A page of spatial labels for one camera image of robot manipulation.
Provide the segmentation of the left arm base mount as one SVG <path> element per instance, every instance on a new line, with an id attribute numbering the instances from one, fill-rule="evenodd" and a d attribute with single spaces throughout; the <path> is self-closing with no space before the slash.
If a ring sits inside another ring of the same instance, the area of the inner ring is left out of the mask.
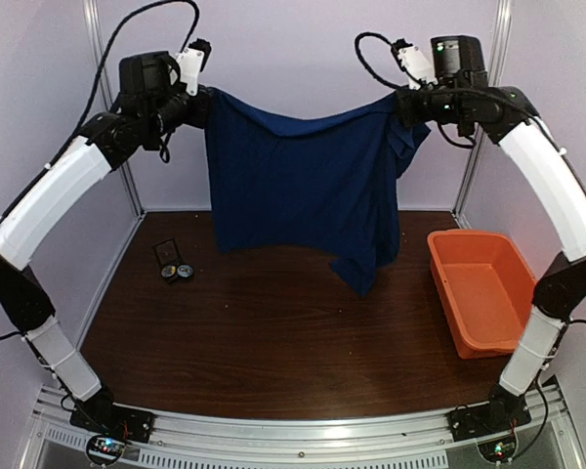
<path id="1" fill-rule="evenodd" d="M 74 427 L 107 435 L 116 440 L 143 444 L 147 444 L 150 440 L 153 421 L 152 412 L 122 405 L 111 407 L 110 419 L 107 423 L 96 423 L 77 409 L 69 417 L 69 423 Z"/>

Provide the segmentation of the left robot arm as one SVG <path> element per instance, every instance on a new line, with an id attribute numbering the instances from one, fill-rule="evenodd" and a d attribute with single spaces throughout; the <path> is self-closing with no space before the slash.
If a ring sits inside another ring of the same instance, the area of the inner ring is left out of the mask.
<path id="1" fill-rule="evenodd" d="M 121 60 L 115 107 L 78 125 L 65 149 L 0 217 L 0 304 L 17 335 L 56 374 L 77 412 L 101 434 L 120 426 L 120 411 L 67 338 L 30 261 L 72 206 L 138 149 L 164 151 L 166 136 L 178 127 L 202 125 L 208 97 L 198 76 L 209 55 L 209 43 L 197 40 L 176 56 L 160 51 Z"/>

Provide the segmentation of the black brooch display box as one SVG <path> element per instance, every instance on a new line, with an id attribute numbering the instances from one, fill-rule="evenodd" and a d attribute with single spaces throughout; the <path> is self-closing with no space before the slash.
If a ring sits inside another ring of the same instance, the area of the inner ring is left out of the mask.
<path id="1" fill-rule="evenodd" d="M 176 268 L 180 266 L 181 254 L 178 248 L 178 244 L 174 238 L 169 238 L 164 241 L 158 242 L 154 244 L 152 249 L 158 264 L 159 273 L 161 269 L 165 266 L 173 265 Z M 176 275 L 172 278 L 161 278 L 166 283 L 171 284 L 175 282 L 179 278 L 179 276 L 176 272 Z"/>

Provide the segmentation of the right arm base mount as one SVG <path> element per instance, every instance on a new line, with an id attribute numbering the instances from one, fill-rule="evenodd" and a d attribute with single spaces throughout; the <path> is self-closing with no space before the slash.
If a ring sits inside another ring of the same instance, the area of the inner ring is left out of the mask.
<path id="1" fill-rule="evenodd" d="M 517 426 L 530 423 L 532 420 L 526 406 L 506 415 L 499 405 L 491 403 L 459 405 L 446 417 L 454 442 L 509 432 Z"/>

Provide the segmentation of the navy white clothing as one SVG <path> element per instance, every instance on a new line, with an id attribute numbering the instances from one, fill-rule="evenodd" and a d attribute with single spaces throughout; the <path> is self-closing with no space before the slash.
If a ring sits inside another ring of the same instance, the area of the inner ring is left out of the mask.
<path id="1" fill-rule="evenodd" d="M 300 119 L 216 91 L 205 147 L 218 248 L 322 250 L 346 284 L 368 294 L 398 256 L 397 181 L 429 133 L 400 123 L 393 96 Z"/>

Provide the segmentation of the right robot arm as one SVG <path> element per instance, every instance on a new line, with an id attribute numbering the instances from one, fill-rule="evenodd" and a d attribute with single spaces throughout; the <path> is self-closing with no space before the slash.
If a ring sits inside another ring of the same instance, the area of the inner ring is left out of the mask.
<path id="1" fill-rule="evenodd" d="M 454 124 L 464 138 L 481 128 L 521 170 L 562 244 L 536 282 L 518 348 L 481 410 L 481 423 L 498 432 L 518 416 L 526 391 L 586 298 L 586 191 L 528 97 L 516 87 L 489 84 L 478 38 L 440 36 L 431 47 L 433 56 L 427 59 L 403 39 L 390 46 L 409 79 L 396 88 L 402 124 Z"/>

